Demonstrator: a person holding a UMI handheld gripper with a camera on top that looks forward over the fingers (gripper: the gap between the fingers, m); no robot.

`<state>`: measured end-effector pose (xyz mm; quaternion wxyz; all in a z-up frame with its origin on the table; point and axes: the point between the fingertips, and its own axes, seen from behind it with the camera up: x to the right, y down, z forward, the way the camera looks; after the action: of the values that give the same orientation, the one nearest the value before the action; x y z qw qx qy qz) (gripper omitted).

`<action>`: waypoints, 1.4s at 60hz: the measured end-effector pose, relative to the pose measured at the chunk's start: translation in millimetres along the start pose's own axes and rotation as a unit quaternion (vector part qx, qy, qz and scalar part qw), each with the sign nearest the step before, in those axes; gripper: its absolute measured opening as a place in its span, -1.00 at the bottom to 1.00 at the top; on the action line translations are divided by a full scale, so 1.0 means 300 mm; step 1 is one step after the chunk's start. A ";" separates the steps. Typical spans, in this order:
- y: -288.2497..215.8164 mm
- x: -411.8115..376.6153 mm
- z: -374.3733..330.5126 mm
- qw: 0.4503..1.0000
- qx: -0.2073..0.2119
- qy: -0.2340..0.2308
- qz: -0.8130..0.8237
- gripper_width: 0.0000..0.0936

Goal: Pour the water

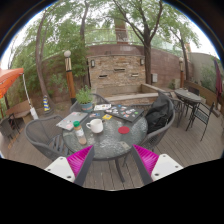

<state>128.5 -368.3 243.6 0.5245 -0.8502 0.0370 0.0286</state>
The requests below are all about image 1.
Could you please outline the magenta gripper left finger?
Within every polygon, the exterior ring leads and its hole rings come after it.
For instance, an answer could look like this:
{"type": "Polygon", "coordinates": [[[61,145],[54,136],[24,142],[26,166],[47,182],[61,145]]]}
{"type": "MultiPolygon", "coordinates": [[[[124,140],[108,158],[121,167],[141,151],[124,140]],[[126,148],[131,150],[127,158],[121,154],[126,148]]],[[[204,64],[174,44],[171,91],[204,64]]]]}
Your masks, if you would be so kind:
{"type": "Polygon", "coordinates": [[[74,175],[74,183],[78,186],[82,186],[91,162],[93,160],[95,151],[94,146],[90,145],[86,148],[81,149],[80,151],[70,155],[67,158],[68,164],[70,165],[74,175]]]}

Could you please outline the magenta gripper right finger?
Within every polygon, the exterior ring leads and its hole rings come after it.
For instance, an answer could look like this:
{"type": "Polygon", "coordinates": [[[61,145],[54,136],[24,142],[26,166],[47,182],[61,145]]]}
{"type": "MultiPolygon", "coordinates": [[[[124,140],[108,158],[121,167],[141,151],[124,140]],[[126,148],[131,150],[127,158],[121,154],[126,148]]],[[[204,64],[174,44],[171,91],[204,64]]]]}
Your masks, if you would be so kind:
{"type": "Polygon", "coordinates": [[[132,145],[132,156],[137,164],[141,179],[144,185],[153,182],[151,178],[152,171],[159,159],[159,156],[154,152],[138,145],[132,145]]]}

